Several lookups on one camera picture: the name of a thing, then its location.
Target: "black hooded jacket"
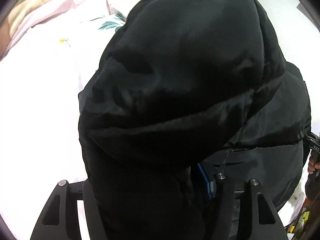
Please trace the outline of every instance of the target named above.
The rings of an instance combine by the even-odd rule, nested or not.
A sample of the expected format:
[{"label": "black hooded jacket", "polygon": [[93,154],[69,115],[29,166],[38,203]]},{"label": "black hooded jacket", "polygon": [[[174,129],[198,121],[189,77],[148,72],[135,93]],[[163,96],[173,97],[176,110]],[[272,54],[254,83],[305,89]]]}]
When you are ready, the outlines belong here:
[{"label": "black hooded jacket", "polygon": [[79,101],[110,240],[202,240],[188,167],[204,159],[279,210],[309,152],[306,85],[257,0],[142,0]]}]

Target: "bedding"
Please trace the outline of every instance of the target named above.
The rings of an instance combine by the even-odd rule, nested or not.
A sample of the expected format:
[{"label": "bedding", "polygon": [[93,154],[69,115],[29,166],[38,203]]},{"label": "bedding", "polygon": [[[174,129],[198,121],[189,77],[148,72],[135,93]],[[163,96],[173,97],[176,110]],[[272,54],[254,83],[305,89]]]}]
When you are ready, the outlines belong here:
[{"label": "bedding", "polygon": [[[30,239],[61,179],[86,179],[78,93],[138,1],[49,1],[23,19],[7,47],[0,62],[0,214],[17,240]],[[79,214],[83,230],[83,206]]]}]

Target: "metal screw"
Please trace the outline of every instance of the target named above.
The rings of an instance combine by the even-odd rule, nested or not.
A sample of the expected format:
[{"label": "metal screw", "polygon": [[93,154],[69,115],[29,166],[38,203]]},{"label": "metal screw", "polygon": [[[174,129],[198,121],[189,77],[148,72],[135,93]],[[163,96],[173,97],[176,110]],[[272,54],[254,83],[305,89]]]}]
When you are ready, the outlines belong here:
[{"label": "metal screw", "polygon": [[259,181],[257,179],[250,179],[250,183],[254,186],[259,185]]},{"label": "metal screw", "polygon": [[64,186],[64,185],[66,185],[67,184],[67,181],[65,180],[65,179],[63,179],[63,180],[60,180],[59,182],[58,182],[58,185],[59,186]]},{"label": "metal screw", "polygon": [[225,179],[226,178],[226,176],[222,172],[217,173],[217,177],[218,177],[218,179]]}]

